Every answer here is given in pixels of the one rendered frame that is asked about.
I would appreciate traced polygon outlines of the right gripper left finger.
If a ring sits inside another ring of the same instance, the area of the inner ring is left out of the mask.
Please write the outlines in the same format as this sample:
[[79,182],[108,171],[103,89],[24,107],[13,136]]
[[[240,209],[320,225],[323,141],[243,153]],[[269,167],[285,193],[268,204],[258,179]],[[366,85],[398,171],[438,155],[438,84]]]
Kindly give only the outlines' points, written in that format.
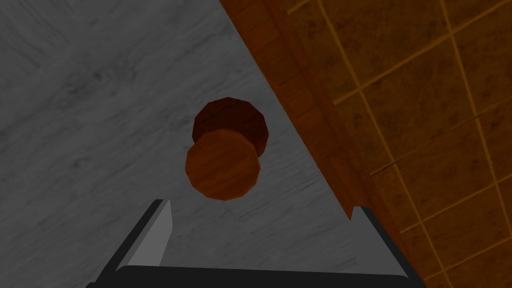
[[154,200],[116,249],[97,279],[107,279],[124,266],[158,267],[172,230],[170,201]]

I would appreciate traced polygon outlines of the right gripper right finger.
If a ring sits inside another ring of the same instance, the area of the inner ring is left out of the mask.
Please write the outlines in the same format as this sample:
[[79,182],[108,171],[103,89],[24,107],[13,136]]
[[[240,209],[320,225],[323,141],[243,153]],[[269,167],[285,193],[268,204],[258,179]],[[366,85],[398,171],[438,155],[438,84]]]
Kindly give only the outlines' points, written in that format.
[[355,206],[349,228],[359,274],[408,278],[396,258],[396,245],[370,208]]

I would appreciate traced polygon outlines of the brown wooden door knob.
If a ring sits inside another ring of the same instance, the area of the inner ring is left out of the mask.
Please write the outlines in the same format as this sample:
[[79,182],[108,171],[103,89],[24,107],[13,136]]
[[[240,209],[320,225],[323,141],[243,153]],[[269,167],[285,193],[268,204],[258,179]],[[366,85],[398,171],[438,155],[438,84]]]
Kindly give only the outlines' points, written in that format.
[[191,137],[185,172],[199,193],[229,201],[256,185],[269,130],[250,102],[232,97],[209,102],[195,116]]

